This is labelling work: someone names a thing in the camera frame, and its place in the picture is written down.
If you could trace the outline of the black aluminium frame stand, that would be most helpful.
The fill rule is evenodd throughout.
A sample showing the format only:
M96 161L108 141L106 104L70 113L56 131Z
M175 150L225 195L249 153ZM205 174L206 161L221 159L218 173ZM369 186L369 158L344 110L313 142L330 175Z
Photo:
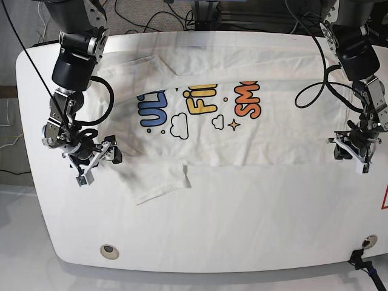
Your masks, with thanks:
M216 30L221 19L221 1L191 1L196 31Z

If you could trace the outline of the white printed T-shirt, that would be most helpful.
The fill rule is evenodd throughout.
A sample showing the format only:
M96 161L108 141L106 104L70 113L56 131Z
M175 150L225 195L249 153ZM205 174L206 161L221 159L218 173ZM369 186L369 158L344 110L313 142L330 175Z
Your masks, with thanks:
M349 109L329 90L307 109L321 59L280 47L180 47L135 58L110 53L97 75L115 94L98 130L123 154L116 171L137 204L190 187L189 167L333 162L327 139Z

